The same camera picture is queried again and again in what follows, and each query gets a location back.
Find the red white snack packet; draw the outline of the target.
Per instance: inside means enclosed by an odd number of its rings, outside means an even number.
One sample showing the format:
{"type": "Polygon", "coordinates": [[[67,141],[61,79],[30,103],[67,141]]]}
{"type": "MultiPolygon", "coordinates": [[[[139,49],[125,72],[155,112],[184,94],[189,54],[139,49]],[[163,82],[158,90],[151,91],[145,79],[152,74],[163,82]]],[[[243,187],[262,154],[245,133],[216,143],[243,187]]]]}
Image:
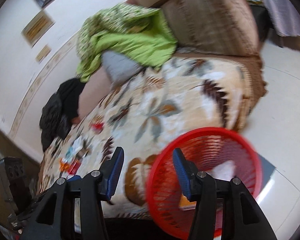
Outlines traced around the red white snack packet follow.
{"type": "Polygon", "coordinates": [[[68,175],[75,175],[81,165],[81,161],[77,158],[73,159],[71,163],[66,163],[63,159],[59,161],[59,170],[61,173],[68,175]]]}

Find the white plastic bag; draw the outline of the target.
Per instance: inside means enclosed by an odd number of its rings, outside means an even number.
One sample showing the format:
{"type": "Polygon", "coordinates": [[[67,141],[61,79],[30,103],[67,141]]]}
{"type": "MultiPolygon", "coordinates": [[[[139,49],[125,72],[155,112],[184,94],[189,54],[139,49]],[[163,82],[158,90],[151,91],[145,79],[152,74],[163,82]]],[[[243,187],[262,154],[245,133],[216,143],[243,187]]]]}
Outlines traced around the white plastic bag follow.
{"type": "Polygon", "coordinates": [[[72,153],[77,154],[80,150],[82,150],[84,147],[84,138],[82,136],[79,136],[71,146],[72,153]]]}

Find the red snack wrapper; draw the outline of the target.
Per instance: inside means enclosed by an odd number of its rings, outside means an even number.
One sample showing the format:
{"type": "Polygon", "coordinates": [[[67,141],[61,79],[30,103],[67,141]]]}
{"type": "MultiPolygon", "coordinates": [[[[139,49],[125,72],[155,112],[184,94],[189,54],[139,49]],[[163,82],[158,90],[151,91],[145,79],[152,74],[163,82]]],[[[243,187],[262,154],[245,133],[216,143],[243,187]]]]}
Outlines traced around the red snack wrapper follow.
{"type": "Polygon", "coordinates": [[[100,120],[98,120],[98,121],[92,121],[92,122],[90,123],[90,129],[91,129],[94,133],[100,134],[100,133],[103,131],[103,129],[104,129],[104,122],[103,122],[103,121],[100,121],[100,120]]]}

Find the red mesh plastic basket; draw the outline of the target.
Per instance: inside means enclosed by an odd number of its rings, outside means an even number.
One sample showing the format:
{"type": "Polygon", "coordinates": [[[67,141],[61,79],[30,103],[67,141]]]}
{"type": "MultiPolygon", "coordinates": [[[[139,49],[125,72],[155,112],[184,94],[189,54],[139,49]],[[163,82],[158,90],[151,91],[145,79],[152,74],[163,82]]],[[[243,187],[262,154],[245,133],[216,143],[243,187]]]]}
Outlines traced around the red mesh plastic basket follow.
{"type": "Polygon", "coordinates": [[[155,224],[169,235],[187,239],[195,207],[179,206],[182,193],[173,166],[172,153],[180,148],[185,159],[198,170],[211,173],[226,161],[233,161],[234,175],[257,197],[261,191],[263,172],[258,153],[238,133],[217,127],[198,128],[170,142],[156,158],[146,184],[146,200],[155,224]]]}

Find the teal snack packet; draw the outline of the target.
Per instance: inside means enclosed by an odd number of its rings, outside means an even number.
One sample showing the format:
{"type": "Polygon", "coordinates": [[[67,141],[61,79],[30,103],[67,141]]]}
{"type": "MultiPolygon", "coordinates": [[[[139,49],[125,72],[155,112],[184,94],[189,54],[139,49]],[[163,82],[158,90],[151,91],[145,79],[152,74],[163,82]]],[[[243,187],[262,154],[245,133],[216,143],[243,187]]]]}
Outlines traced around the teal snack packet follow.
{"type": "Polygon", "coordinates": [[[73,156],[73,148],[72,146],[69,147],[68,151],[65,154],[65,159],[72,159],[73,156]]]}

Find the orange cardboard box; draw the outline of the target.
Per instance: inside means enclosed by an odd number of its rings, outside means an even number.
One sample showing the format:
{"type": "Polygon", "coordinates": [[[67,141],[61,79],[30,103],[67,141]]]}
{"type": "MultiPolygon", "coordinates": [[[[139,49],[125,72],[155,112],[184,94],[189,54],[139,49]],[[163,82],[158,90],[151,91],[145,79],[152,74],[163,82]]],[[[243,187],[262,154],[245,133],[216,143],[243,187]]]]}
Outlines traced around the orange cardboard box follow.
{"type": "Polygon", "coordinates": [[[196,202],[190,202],[188,199],[182,194],[179,201],[179,209],[182,211],[190,211],[196,208],[196,202]]]}

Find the grey floor mat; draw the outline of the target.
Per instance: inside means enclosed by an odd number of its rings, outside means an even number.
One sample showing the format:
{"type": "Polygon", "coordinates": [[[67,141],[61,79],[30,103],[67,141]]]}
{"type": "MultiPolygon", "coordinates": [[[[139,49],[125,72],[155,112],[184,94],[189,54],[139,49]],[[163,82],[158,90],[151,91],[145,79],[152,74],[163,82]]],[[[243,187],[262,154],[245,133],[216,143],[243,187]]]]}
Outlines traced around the grey floor mat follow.
{"type": "Polygon", "coordinates": [[[267,161],[266,158],[264,158],[260,154],[258,155],[258,157],[259,157],[259,160],[260,160],[261,166],[262,166],[262,183],[261,183],[260,193],[258,194],[256,199],[266,195],[266,194],[263,194],[262,192],[263,192],[264,188],[267,188],[267,185],[268,185],[269,181],[271,180],[271,176],[276,169],[276,167],[272,163],[267,161]]]}

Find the black puffer jacket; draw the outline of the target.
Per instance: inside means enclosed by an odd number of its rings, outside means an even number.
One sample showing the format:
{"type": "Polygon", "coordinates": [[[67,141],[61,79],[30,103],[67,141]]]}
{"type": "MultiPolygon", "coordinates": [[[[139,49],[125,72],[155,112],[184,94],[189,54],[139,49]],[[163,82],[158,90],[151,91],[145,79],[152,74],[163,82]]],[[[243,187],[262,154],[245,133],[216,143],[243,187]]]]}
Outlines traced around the black puffer jacket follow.
{"type": "Polygon", "coordinates": [[[41,143],[43,152],[49,148],[55,137],[60,137],[64,140],[69,134],[71,124],[62,111],[62,101],[58,93],[52,94],[42,108],[39,127],[42,130],[41,143]]]}

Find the black sweater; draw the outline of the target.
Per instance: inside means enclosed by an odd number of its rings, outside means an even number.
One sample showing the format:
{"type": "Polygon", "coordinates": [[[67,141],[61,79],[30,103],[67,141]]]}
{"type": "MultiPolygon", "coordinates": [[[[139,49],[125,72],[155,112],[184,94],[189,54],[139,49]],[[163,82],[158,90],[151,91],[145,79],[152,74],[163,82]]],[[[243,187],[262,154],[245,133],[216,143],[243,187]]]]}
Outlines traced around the black sweater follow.
{"type": "Polygon", "coordinates": [[[78,78],[73,78],[62,83],[57,90],[62,103],[62,113],[65,114],[70,121],[79,116],[79,96],[84,87],[85,83],[82,83],[78,78]]]}

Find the green quilted blanket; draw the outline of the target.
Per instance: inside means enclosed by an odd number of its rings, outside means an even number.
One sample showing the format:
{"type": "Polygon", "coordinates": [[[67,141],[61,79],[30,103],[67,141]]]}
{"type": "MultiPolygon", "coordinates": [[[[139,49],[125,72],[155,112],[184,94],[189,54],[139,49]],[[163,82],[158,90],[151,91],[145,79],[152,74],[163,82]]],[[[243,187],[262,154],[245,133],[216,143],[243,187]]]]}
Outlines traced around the green quilted blanket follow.
{"type": "Polygon", "coordinates": [[[77,35],[80,63],[76,73],[81,82],[87,82],[100,67],[106,50],[159,70],[174,54],[177,43],[160,8],[120,3],[83,23],[77,35]]]}

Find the brown sofa bed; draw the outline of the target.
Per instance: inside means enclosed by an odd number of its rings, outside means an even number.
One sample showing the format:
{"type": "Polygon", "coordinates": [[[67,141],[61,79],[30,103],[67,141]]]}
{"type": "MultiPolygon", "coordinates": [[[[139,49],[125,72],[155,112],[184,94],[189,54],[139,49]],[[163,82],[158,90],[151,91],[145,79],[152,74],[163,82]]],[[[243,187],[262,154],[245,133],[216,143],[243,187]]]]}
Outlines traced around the brown sofa bed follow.
{"type": "Polygon", "coordinates": [[[175,51],[236,60],[250,95],[234,124],[221,102],[221,123],[239,131],[266,93],[255,19],[245,0],[127,0],[87,18],[78,32],[77,74],[87,81],[112,50],[145,67],[159,69],[175,51]]]}

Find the lilac tablecloth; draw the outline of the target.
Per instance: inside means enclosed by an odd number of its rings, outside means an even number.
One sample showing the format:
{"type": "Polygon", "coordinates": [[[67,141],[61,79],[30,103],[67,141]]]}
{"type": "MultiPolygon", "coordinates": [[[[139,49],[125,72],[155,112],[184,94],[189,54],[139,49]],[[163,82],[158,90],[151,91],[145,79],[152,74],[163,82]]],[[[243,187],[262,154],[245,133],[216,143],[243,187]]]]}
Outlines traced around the lilac tablecloth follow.
{"type": "Polygon", "coordinates": [[[262,0],[277,35],[300,36],[300,14],[290,0],[262,0]]]}

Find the striped beige sofa cushion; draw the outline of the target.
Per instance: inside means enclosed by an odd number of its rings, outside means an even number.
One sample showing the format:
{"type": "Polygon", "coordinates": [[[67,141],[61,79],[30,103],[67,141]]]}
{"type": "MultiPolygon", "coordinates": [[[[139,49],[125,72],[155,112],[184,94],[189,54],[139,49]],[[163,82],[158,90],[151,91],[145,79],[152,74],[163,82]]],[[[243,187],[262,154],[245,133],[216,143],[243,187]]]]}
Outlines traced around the striped beige sofa cushion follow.
{"type": "Polygon", "coordinates": [[[169,0],[161,8],[181,47],[229,56],[258,52],[257,26],[245,0],[169,0]]]}

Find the small beige wall plate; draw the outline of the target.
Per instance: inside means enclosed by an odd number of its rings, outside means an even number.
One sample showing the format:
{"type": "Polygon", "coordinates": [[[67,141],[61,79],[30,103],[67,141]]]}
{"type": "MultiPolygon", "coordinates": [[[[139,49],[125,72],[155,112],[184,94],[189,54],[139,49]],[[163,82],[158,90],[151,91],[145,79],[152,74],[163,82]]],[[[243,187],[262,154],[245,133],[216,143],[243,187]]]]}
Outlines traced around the small beige wall plate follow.
{"type": "Polygon", "coordinates": [[[41,63],[43,61],[43,59],[45,59],[47,57],[47,55],[49,55],[51,52],[51,48],[48,45],[45,45],[42,50],[37,54],[36,56],[36,61],[38,63],[41,63]]]}

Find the gold wall plaque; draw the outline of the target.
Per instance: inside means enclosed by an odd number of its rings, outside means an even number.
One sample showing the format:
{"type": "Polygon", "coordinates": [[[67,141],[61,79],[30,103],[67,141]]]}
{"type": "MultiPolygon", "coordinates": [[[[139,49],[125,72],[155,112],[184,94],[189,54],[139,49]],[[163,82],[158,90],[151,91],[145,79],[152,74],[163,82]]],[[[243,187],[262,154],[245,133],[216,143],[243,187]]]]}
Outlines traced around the gold wall plaque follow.
{"type": "Polygon", "coordinates": [[[53,19],[44,10],[41,10],[22,30],[21,34],[33,47],[54,23],[53,19]]]}

